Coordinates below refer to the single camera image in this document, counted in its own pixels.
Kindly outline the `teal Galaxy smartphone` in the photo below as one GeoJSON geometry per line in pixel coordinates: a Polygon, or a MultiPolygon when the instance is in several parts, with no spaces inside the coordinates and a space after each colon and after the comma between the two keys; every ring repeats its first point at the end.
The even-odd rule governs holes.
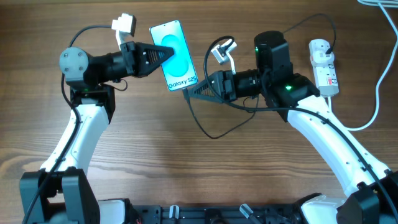
{"type": "Polygon", "coordinates": [[[171,47],[174,54],[162,64],[169,91],[176,91],[198,83],[182,24],[179,20],[166,22],[149,29],[155,45],[171,47]]]}

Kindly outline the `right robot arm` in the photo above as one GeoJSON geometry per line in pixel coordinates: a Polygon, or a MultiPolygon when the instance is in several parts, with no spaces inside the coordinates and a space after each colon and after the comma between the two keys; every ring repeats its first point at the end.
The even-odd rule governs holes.
{"type": "Polygon", "coordinates": [[[290,223],[396,223],[397,173],[372,156],[329,109],[319,89],[294,73],[289,46],[279,31],[254,38],[256,69],[206,74],[184,91],[192,98],[234,106],[243,97],[262,95],[267,111],[305,136],[329,165],[344,198],[311,194],[292,206],[290,223]]]}

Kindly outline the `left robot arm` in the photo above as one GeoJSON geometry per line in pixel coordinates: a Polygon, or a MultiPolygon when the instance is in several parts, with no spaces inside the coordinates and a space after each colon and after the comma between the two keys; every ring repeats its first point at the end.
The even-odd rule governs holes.
{"type": "Polygon", "coordinates": [[[86,173],[99,138],[110,124],[115,88],[109,81],[146,77],[174,55],[171,47],[126,42],[120,50],[92,56],[78,47],[60,55],[62,85],[71,89],[67,128],[51,156],[38,171],[20,179],[23,223],[124,223],[125,200],[99,203],[86,173]]]}

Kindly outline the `white power strip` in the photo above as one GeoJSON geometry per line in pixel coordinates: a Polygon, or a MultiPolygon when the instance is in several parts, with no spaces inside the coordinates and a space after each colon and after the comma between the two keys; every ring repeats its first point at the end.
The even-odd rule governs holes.
{"type": "MultiPolygon", "coordinates": [[[[322,50],[327,53],[330,49],[330,44],[324,39],[314,39],[309,43],[310,55],[313,51],[322,50]]],[[[313,73],[315,77],[316,87],[320,91],[320,95],[324,98],[335,96],[339,93],[338,80],[335,71],[335,65],[329,64],[324,67],[314,67],[313,73]]]]}

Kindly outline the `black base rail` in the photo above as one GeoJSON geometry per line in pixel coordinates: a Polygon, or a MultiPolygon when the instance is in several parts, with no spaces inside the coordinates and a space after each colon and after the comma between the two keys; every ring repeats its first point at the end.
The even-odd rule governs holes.
{"type": "Polygon", "coordinates": [[[146,224],[206,224],[206,223],[306,223],[294,204],[251,206],[246,217],[238,206],[215,207],[161,207],[133,206],[131,223],[146,224]]]}

